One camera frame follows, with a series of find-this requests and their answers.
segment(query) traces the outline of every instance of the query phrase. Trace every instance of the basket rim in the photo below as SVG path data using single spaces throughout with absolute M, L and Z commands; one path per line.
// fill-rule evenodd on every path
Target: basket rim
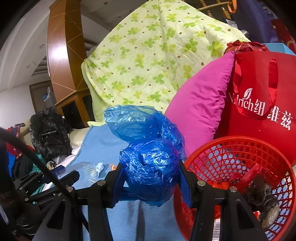
M 295 202 L 296 202 L 296 185 L 295 185 L 295 174 L 294 171 L 292 169 L 292 166 L 290 164 L 290 162 L 288 161 L 288 159 L 282 154 L 282 152 L 280 152 L 276 147 L 274 147 L 273 145 L 269 144 L 268 142 L 262 141 L 260 139 L 257 138 L 253 138 L 253 137 L 247 137 L 247 136 L 228 136 L 228 137 L 220 137 L 214 140 L 211 140 L 205 144 L 203 144 L 202 146 L 200 146 L 199 148 L 197 148 L 184 162 L 184 166 L 186 168 L 186 170 L 188 170 L 189 166 L 191 165 L 191 162 L 202 152 L 204 152 L 205 150 L 208 150 L 209 148 L 216 146 L 218 144 L 221 144 L 224 141 L 231 141 L 231 140 L 242 140 L 242 141 L 255 141 L 255 142 L 260 142 L 270 148 L 272 148 L 273 150 L 275 150 L 286 162 L 286 164 L 288 165 L 288 173 L 291 179 L 291 183 L 292 183 L 292 191 L 293 191 L 293 198 L 292 198 L 292 205 L 291 205 L 291 212 L 289 213 L 289 218 L 286 220 L 284 226 L 282 227 L 282 229 L 280 230 L 280 232 L 272 239 L 272 241 L 279 241 L 279 239 L 285 234 L 286 230 L 290 227 L 290 224 L 292 222 L 293 216 L 295 214 Z M 175 189 L 175 193 L 174 193 L 174 213 L 175 213 L 175 218 L 178 224 L 178 227 L 181 231 L 181 234 L 183 235 L 183 237 L 187 240 L 187 236 L 185 235 L 184 232 L 184 228 L 185 228 L 185 222 L 181 222 L 180 219 L 183 219 L 183 214 L 181 211 L 181 191 L 179 189 L 179 187 L 176 187 Z

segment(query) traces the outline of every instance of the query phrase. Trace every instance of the red shopping bag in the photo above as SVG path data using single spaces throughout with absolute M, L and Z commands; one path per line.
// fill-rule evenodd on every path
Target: red shopping bag
M 275 146 L 296 164 L 296 56 L 236 54 L 215 137 L 243 135 Z

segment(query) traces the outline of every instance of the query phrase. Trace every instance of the red ribbon handle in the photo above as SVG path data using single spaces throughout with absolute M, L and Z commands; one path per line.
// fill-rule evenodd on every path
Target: red ribbon handle
M 236 60 L 235 66 L 234 66 L 234 75 L 233 75 L 233 90 L 234 90 L 235 96 L 237 96 L 239 94 L 238 88 L 241 84 L 241 81 L 242 81 L 242 70 Z M 253 111 L 250 111 L 248 109 L 245 109 L 245 108 L 239 106 L 238 103 L 236 103 L 234 101 L 239 113 L 245 117 L 255 119 L 255 120 L 261 121 L 261 120 L 266 119 L 267 116 L 270 114 L 271 110 L 273 109 L 275 102 L 276 102 L 278 81 L 279 81 L 279 77 L 278 77 L 277 61 L 275 58 L 273 58 L 270 60 L 269 65 L 268 65 L 269 107 L 268 107 L 267 112 L 263 115 L 258 115 Z

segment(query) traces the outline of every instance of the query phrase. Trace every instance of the leaf logo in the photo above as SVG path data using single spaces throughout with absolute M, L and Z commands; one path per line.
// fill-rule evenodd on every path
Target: leaf logo
M 253 88 L 246 89 L 246 91 L 244 92 L 244 97 L 242 98 L 243 100 L 247 100 L 250 98 L 251 93 L 252 93 L 252 89 Z

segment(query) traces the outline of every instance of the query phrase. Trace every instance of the bag handle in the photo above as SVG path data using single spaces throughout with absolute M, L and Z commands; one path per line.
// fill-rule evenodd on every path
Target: bag handle
M 235 96 L 237 96 L 238 88 L 242 81 L 242 70 L 237 62 L 235 60 L 235 66 L 234 66 L 234 75 L 233 75 L 233 90 Z M 278 67 L 277 67 L 277 61 L 275 58 L 271 59 L 268 65 L 268 92 L 269 92 L 269 107 L 267 109 L 267 112 L 264 115 L 258 115 L 253 111 L 250 111 L 248 109 L 245 109 L 238 105 L 238 101 L 235 102 L 235 105 L 237 107 L 237 110 L 240 114 L 242 114 L 245 117 L 255 119 L 255 120 L 264 120 L 267 118 L 267 116 L 270 114 L 272 108 L 275 105 L 276 102 L 276 94 L 277 94 L 277 86 L 278 86 Z
M 236 11 L 237 11 L 237 0 L 229 1 L 227 5 L 228 5 L 228 11 L 229 12 L 236 13 Z

